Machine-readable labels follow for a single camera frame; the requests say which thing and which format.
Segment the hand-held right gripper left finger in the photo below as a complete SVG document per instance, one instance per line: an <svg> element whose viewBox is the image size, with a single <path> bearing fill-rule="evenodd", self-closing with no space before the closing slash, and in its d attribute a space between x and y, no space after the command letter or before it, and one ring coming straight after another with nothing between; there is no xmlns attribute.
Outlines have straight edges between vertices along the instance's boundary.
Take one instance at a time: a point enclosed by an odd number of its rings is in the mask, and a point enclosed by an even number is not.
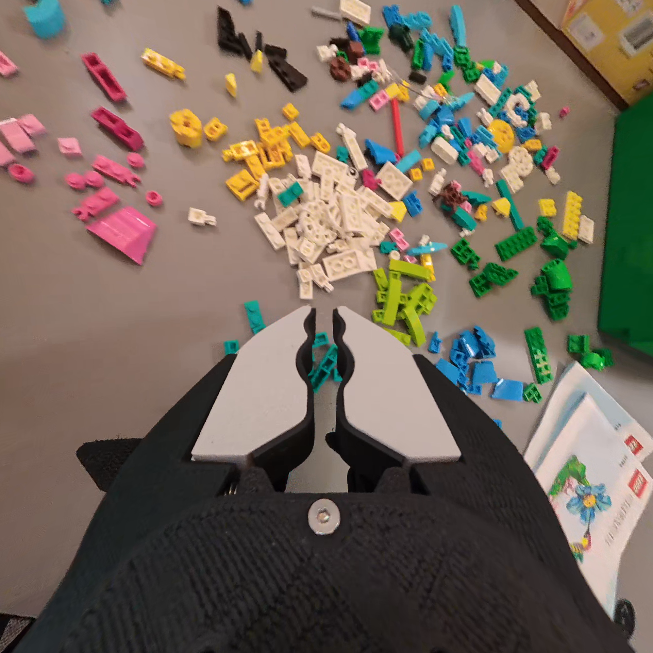
<svg viewBox="0 0 653 653"><path fill-rule="evenodd" d="M312 370L315 310L302 306L265 327L243 345L191 450L194 462L249 466L308 427L312 437Z"/></svg>

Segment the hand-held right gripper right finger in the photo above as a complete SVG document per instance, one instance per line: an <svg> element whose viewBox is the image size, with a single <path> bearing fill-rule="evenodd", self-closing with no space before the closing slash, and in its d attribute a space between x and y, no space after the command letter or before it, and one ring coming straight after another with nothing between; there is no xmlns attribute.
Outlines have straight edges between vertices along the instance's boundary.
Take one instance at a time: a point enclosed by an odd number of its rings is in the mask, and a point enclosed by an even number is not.
<svg viewBox="0 0 653 653"><path fill-rule="evenodd" d="M341 376L334 434L343 459L367 467L459 461L409 347L346 306L332 318Z"/></svg>

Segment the cluster of blue lego pieces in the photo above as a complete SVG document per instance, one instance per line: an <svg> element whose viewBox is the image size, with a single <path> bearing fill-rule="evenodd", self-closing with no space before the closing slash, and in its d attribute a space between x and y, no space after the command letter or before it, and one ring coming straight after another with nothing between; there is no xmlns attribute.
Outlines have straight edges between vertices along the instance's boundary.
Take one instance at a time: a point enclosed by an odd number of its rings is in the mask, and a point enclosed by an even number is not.
<svg viewBox="0 0 653 653"><path fill-rule="evenodd" d="M434 365L467 396L479 397L489 389L489 396L494 400L524 402L525 384L501 378L495 368L495 358L494 339L475 325L454 337L447 353Z"/></svg>

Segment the cluster of lime lego pieces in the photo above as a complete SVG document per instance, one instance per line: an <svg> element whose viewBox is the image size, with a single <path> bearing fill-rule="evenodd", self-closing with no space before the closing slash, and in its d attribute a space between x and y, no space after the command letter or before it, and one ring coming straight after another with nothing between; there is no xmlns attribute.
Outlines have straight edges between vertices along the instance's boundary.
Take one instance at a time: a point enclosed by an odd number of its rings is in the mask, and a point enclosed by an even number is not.
<svg viewBox="0 0 653 653"><path fill-rule="evenodd" d="M422 318L431 314L437 302L432 271L418 263L391 258L386 268L375 268L371 274L376 287L372 323L404 346L422 347L426 343Z"/></svg>

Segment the long green lego plate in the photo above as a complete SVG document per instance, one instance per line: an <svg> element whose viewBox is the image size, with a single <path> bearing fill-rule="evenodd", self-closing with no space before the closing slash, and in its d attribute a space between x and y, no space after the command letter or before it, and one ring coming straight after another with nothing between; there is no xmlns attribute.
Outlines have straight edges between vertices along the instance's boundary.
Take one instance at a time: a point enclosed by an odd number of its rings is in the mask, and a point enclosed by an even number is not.
<svg viewBox="0 0 653 653"><path fill-rule="evenodd" d="M548 349L539 327L524 330L526 346L534 372L535 381L543 385L554 379L554 373L549 360Z"/></svg>

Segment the pile of white lego pieces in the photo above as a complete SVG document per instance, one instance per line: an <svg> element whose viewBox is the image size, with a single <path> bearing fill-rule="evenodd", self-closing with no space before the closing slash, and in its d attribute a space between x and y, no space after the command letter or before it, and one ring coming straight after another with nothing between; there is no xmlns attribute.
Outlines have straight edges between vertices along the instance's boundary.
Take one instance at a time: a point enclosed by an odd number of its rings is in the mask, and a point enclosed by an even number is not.
<svg viewBox="0 0 653 653"><path fill-rule="evenodd" d="M275 251L284 251L297 279L298 298L332 292L335 282L377 268L376 253L390 239L389 221L407 214L403 201L382 198L355 167L320 151L296 155L297 173L264 170L251 188L254 220Z"/></svg>

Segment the cluster of green lego pieces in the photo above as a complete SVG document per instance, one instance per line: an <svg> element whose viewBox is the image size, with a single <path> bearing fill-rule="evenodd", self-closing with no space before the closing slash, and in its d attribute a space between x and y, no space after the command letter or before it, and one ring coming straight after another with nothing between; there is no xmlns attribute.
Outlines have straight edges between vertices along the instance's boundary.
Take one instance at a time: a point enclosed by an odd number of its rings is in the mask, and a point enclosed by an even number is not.
<svg viewBox="0 0 653 653"><path fill-rule="evenodd" d="M549 256L535 277L530 294L539 297L552 322L561 322L569 314L574 284L567 266L567 257L577 249L577 241L566 240L553 227L551 220L541 216L536 228L525 227L494 245L500 261L482 265L481 257L468 239L462 238L450 249L457 263L475 275L468 284L476 298L483 298L494 289L504 288L518 276L518 270L507 266L515 257L539 246Z"/></svg>

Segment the bright green lego piece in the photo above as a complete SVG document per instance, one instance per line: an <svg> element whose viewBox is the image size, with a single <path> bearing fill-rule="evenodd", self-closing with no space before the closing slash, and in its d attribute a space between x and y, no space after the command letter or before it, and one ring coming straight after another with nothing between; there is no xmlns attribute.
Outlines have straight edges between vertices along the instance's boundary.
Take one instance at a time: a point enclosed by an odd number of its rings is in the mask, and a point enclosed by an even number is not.
<svg viewBox="0 0 653 653"><path fill-rule="evenodd" d="M586 370L603 371L615 364L613 352L605 347L592 347L589 334L569 334L567 352Z"/></svg>

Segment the green lego baseplate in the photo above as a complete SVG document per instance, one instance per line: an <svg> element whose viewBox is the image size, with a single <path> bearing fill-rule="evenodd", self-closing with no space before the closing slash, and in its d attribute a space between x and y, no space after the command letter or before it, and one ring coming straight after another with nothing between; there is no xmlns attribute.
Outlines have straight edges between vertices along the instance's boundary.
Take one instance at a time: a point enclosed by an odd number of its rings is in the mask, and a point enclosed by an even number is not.
<svg viewBox="0 0 653 653"><path fill-rule="evenodd" d="M652 95L615 124L598 328L652 356Z"/></svg>

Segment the black lego wedge plate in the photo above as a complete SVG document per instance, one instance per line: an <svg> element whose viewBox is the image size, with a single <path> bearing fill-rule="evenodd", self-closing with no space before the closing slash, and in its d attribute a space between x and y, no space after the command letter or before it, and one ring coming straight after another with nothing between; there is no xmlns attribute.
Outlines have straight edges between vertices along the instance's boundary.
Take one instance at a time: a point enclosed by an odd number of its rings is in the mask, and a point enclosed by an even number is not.
<svg viewBox="0 0 653 653"><path fill-rule="evenodd" d="M231 13L222 6L217 6L216 28L220 50L251 61L253 51L246 36L236 31Z"/></svg>
<svg viewBox="0 0 653 653"><path fill-rule="evenodd" d="M286 48L266 43L263 52L274 74L291 93L306 87L307 77L288 62Z"/></svg>

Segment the yellow lego plate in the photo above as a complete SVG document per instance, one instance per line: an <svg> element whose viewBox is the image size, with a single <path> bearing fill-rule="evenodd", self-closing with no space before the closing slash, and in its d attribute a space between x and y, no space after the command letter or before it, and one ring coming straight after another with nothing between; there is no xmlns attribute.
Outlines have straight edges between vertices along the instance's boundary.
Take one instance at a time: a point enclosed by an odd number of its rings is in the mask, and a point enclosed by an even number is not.
<svg viewBox="0 0 653 653"><path fill-rule="evenodd" d="M164 76L175 79L179 81L185 81L185 69L183 66L177 64L175 61L168 59L164 55L152 50L151 48L145 48L141 60L144 65Z"/></svg>

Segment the light blue round lego piece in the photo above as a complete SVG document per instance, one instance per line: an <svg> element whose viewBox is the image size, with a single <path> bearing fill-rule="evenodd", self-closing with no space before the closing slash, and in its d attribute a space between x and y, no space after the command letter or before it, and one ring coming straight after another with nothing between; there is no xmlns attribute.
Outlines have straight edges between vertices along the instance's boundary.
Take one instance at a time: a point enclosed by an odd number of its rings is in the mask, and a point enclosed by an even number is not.
<svg viewBox="0 0 653 653"><path fill-rule="evenodd" d="M66 26L60 1L36 1L25 5L23 12L36 37L43 40L57 37Z"/></svg>

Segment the flower cover instruction booklet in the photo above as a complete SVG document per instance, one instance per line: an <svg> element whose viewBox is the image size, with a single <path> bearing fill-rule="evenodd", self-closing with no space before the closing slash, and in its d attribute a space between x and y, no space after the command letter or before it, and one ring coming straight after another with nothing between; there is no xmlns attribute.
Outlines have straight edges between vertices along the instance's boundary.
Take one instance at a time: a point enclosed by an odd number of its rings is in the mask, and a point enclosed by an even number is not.
<svg viewBox="0 0 653 653"><path fill-rule="evenodd" d="M622 555L651 498L651 475L588 394L534 474L584 580L614 618Z"/></svg>

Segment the black round object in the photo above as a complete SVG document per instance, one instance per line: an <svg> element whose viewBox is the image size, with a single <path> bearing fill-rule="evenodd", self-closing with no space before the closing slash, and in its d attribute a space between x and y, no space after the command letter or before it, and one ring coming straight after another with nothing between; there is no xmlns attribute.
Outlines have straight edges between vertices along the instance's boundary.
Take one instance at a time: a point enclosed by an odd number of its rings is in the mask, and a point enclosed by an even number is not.
<svg viewBox="0 0 653 653"><path fill-rule="evenodd" d="M619 598L615 603L614 622L622 630L624 637L630 641L635 632L636 615L631 601Z"/></svg>

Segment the yellow cardboard box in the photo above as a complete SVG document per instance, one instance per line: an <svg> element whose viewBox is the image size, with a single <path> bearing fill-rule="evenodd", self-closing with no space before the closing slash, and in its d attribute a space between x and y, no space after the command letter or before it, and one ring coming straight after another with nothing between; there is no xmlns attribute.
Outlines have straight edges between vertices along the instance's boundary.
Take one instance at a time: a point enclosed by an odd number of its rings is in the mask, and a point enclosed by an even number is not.
<svg viewBox="0 0 653 653"><path fill-rule="evenodd" d="M652 93L651 1L569 1L562 31L627 104Z"/></svg>

